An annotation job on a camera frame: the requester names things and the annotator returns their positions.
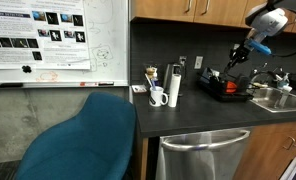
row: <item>kitchen appliance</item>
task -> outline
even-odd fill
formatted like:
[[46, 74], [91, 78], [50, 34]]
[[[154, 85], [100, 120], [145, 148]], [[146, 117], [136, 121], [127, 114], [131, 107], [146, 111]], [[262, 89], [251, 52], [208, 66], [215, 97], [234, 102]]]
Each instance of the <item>kitchen appliance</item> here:
[[182, 65], [177, 64], [177, 63], [171, 63], [167, 65], [165, 77], [164, 77], [164, 82], [163, 82], [163, 88], [164, 92], [169, 94], [170, 90], [170, 82], [173, 74], [182, 74]]
[[156, 180], [233, 179], [251, 128], [160, 137]]

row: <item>dishwasher handle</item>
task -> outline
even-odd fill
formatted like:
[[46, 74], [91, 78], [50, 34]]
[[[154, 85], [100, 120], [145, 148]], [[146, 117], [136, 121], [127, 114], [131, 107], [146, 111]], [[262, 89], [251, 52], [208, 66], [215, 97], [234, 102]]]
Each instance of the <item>dishwasher handle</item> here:
[[198, 145], [182, 145], [182, 144], [172, 144], [167, 142], [167, 139], [161, 143], [161, 146], [163, 148], [172, 150], [172, 151], [202, 151], [202, 150], [215, 150], [220, 149], [226, 146], [229, 146], [233, 143], [236, 143], [238, 141], [244, 140], [249, 137], [250, 131], [247, 130], [240, 130], [240, 133], [243, 133], [242, 136], [221, 141], [217, 143], [211, 143], [211, 144], [198, 144]]

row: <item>lower cabinet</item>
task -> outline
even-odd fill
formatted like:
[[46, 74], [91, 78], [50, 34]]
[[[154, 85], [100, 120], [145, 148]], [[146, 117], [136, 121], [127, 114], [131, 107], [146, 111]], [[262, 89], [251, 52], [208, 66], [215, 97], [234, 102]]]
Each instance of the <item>lower cabinet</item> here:
[[279, 179], [296, 156], [296, 122], [256, 127], [234, 180]]

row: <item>white mug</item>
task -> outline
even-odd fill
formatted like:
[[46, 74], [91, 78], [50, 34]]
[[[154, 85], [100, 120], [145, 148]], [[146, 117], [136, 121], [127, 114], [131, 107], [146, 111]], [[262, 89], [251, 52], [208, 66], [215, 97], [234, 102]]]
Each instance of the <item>white mug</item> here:
[[150, 97], [149, 104], [154, 107], [159, 107], [161, 105], [166, 105], [168, 103], [168, 96], [164, 93], [164, 89], [162, 87], [156, 86], [156, 90], [150, 88]]

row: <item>grey wall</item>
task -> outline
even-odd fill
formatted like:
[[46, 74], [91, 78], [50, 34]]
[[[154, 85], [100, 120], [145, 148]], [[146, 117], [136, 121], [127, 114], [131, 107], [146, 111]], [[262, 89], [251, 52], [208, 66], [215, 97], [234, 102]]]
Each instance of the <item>grey wall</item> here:
[[[142, 20], [131, 24], [131, 78], [133, 84], [145, 81], [145, 62], [154, 61], [160, 65], [158, 76], [163, 78], [167, 63], [177, 62], [179, 56], [187, 56], [187, 81], [196, 79], [194, 70], [197, 55], [203, 56], [203, 67], [223, 71], [229, 60], [229, 50], [241, 42], [248, 29], [222, 26], [209, 26], [192, 23]], [[283, 33], [264, 41], [276, 54], [289, 54], [296, 51], [296, 35]], [[250, 60], [232, 69], [232, 75], [249, 75], [252, 67], [268, 62], [267, 70], [282, 66], [284, 71], [296, 73], [296, 56], [272, 58], [253, 51]]]
[[128, 97], [128, 88], [0, 89], [0, 162], [20, 160], [35, 137], [68, 120], [91, 92]]

